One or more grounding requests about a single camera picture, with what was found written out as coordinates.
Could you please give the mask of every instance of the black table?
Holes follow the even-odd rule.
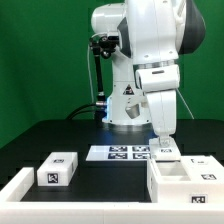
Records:
[[[178,120],[174,135],[182,155],[213,155],[224,163],[224,122]],[[86,161],[91,145],[147,145],[151,131],[123,133],[93,120],[42,121],[0,150],[0,190],[23,167],[35,174],[51,152],[78,152],[79,166],[68,187],[38,187],[23,201],[150,202],[146,161]]]

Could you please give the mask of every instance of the open white box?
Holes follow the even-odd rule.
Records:
[[[212,156],[148,159],[147,186],[152,202],[223,203],[224,167]]]
[[[34,183],[23,168],[0,192],[1,224],[223,224],[224,203],[20,202]]]

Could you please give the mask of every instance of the green wall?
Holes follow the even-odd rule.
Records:
[[[64,119],[91,102],[86,62],[91,13],[115,2],[0,0],[0,146],[38,121]],[[196,118],[224,120],[224,1],[195,2],[206,39],[197,52],[180,58],[180,91]],[[111,64],[102,63],[108,95]],[[189,118],[179,100],[178,118]]]

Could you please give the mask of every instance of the white cube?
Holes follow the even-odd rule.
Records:
[[[212,156],[148,159],[147,187],[152,202],[224,203],[224,168]]]
[[[78,166],[76,152],[53,152],[37,171],[38,186],[68,186]]]

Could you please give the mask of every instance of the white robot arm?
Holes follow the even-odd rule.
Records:
[[[204,21],[193,0],[126,0],[98,8],[95,32],[119,37],[119,51],[129,58],[138,89],[143,91],[157,139],[152,148],[176,147],[178,54],[192,53],[205,36]]]

